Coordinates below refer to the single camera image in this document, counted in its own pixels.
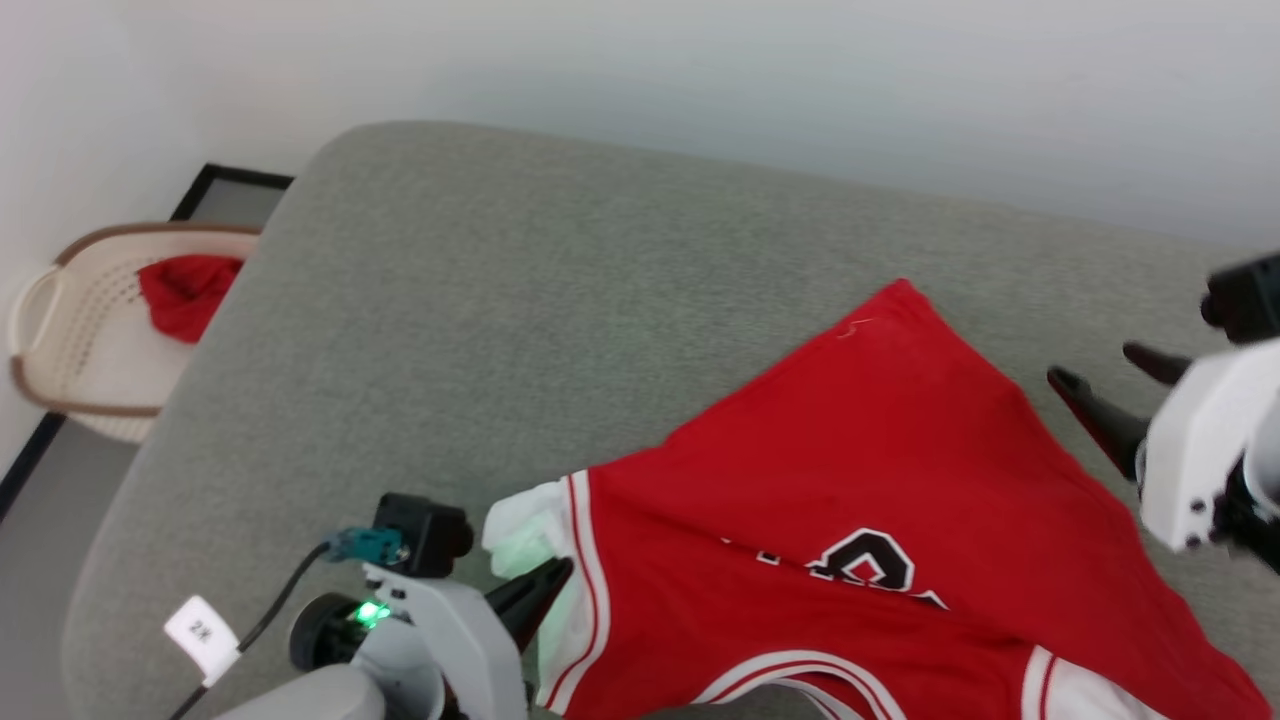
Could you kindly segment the grey white left gripper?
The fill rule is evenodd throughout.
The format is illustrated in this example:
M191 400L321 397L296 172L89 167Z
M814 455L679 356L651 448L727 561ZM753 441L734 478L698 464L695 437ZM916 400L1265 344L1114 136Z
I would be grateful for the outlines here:
M442 719L448 698L466 719L526 719L524 653L573 575L550 559L485 593L452 580L420 580L364 565L389 610L367 633L355 665L407 719Z

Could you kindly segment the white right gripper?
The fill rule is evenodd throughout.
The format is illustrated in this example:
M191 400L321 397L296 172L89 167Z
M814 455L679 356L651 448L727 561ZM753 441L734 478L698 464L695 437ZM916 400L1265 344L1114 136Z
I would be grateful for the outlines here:
M1066 368L1050 366L1047 382L1120 474L1140 479L1140 520L1152 537L1174 552L1208 541L1215 500L1235 468L1254 470L1245 497L1276 516L1277 480L1261 475L1277 461L1277 340L1197 360L1128 341L1123 355L1172 387L1151 423Z

